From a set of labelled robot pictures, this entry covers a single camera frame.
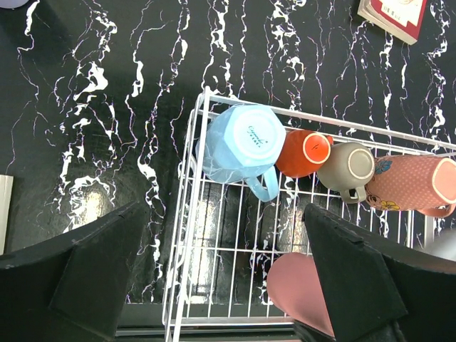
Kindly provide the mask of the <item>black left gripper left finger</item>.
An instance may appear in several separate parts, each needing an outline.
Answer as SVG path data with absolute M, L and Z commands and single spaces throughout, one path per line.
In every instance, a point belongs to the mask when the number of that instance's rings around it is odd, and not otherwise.
M 142 232 L 131 202 L 1 256 L 2 341 L 113 341 Z

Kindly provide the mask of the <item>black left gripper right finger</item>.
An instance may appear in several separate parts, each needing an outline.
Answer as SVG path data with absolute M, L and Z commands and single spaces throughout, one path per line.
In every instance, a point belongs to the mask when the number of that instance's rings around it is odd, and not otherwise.
M 454 341 L 455 262 L 308 204 L 303 221 L 337 341 Z

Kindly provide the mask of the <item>pink plastic tumbler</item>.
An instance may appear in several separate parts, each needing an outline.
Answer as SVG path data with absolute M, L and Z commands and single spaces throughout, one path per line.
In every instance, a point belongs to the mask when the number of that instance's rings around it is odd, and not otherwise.
M 293 320 L 334 337 L 312 256 L 292 252 L 279 257 L 267 274 L 266 290 L 273 304 Z

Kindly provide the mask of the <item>pink floral mug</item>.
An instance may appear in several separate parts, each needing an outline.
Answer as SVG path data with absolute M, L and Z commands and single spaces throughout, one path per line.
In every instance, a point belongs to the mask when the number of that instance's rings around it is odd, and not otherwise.
M 366 202 L 376 209 L 448 217 L 455 211 L 455 161 L 435 155 L 379 157 L 365 190 Z

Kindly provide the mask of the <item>orange small cup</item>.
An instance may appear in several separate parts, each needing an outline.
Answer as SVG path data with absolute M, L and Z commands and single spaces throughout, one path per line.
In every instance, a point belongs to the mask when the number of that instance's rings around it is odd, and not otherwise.
M 332 146 L 331 136 L 310 130 L 289 131 L 276 166 L 287 177 L 306 177 L 323 166 Z

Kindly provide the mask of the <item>light blue ceramic mug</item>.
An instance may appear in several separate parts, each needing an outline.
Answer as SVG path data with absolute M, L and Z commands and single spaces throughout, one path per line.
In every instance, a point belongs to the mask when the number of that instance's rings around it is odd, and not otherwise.
M 233 105 L 207 126 L 202 171 L 212 181 L 243 181 L 262 202 L 279 194 L 275 164 L 286 130 L 265 105 Z

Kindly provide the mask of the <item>lavender plastic tumbler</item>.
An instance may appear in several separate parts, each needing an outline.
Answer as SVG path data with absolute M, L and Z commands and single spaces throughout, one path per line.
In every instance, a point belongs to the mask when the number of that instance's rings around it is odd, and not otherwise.
M 1 9 L 17 9 L 25 5 L 29 0 L 0 0 Z

